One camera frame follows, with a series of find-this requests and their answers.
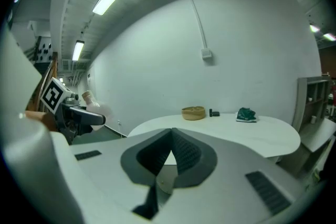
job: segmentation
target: white table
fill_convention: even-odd
[[[259,116],[256,123],[236,122],[235,114],[207,116],[198,121],[187,121],[182,115],[165,116],[140,124],[128,136],[173,127],[245,145],[265,158],[290,154],[300,145],[298,132],[286,122],[266,116]],[[165,164],[176,164],[172,153]]]

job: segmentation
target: tabletop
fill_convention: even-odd
[[[182,115],[164,116],[140,124],[128,137],[173,127],[245,145],[265,158],[290,154],[300,145],[298,132],[282,120],[259,116],[256,123],[236,122],[235,114],[207,116],[198,121],[187,121],[182,118]],[[172,153],[165,164],[176,164]]]

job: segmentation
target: transparent bottle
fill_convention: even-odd
[[[108,105],[103,102],[97,101],[93,96],[91,91],[86,91],[82,94],[82,97],[86,103],[86,110],[94,113],[104,115],[106,121],[112,116],[112,110]],[[102,128],[104,125],[91,125],[91,127],[96,131]]]

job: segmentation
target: basket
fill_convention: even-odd
[[[182,109],[182,117],[187,121],[197,121],[205,118],[205,108],[202,106],[191,106]]]

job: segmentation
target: brown wall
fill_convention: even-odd
[[[331,77],[336,78],[336,46],[320,49],[322,73],[329,72]]]

